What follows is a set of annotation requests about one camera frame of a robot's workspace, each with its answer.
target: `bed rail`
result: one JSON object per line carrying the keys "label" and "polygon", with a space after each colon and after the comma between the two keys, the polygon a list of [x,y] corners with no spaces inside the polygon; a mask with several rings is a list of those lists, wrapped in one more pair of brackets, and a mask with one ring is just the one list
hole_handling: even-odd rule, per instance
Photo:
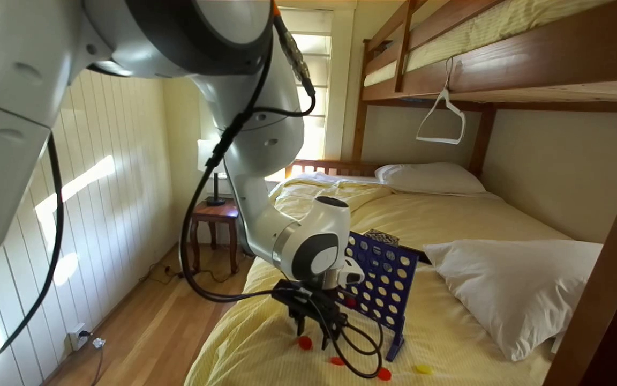
{"label": "bed rail", "polygon": [[336,159],[296,159],[285,167],[285,178],[320,171],[331,176],[376,176],[378,163],[336,161]]}

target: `electrical outlet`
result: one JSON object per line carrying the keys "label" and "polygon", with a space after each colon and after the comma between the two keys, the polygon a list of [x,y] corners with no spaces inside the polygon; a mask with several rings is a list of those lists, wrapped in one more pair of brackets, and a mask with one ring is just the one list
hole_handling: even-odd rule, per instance
{"label": "electrical outlet", "polygon": [[72,351],[81,349],[90,340],[90,333],[84,323],[78,323],[75,328],[68,328],[68,345]]}

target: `white hanger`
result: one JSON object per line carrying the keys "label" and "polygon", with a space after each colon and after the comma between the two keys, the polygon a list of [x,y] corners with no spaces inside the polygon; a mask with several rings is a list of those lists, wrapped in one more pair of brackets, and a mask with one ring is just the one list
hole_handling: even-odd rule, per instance
{"label": "white hanger", "polygon": [[[441,88],[439,96],[434,98],[433,107],[428,110],[428,114],[419,120],[418,125],[418,131],[416,131],[416,140],[418,142],[433,142],[433,144],[447,144],[447,146],[459,146],[462,142],[462,135],[466,135],[466,114],[452,103],[451,98],[451,73],[447,70],[447,77],[445,77],[445,86]],[[439,100],[444,98],[444,107],[447,112],[452,112],[454,115],[459,115],[460,120],[460,131],[459,131],[459,137],[428,137],[423,133],[424,128],[424,121],[433,115],[433,112],[438,110]]]}

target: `wooden bunk bed frame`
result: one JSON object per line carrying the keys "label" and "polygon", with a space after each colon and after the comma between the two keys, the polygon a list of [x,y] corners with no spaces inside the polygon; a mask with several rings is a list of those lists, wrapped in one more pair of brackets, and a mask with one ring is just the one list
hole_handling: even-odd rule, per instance
{"label": "wooden bunk bed frame", "polygon": [[[470,163],[478,176],[497,110],[617,112],[617,96],[552,98],[552,91],[572,84],[617,84],[617,0],[406,73],[411,49],[502,0],[451,0],[411,28],[411,15],[424,1],[406,0],[383,28],[365,41],[362,79],[391,62],[397,70],[387,81],[361,86],[351,161],[296,161],[298,170],[373,176],[376,164],[362,164],[368,104],[424,104],[444,86],[460,107],[483,114]],[[547,383],[617,383],[617,218]]]}

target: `window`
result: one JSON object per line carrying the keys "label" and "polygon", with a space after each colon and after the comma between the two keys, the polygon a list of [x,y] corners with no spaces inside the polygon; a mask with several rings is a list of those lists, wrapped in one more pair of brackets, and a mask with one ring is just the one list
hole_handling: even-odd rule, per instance
{"label": "window", "polygon": [[[298,159],[338,159],[346,121],[347,73],[351,52],[351,9],[282,9],[311,70],[318,104],[305,117],[305,146]],[[309,96],[298,84],[303,110]]]}

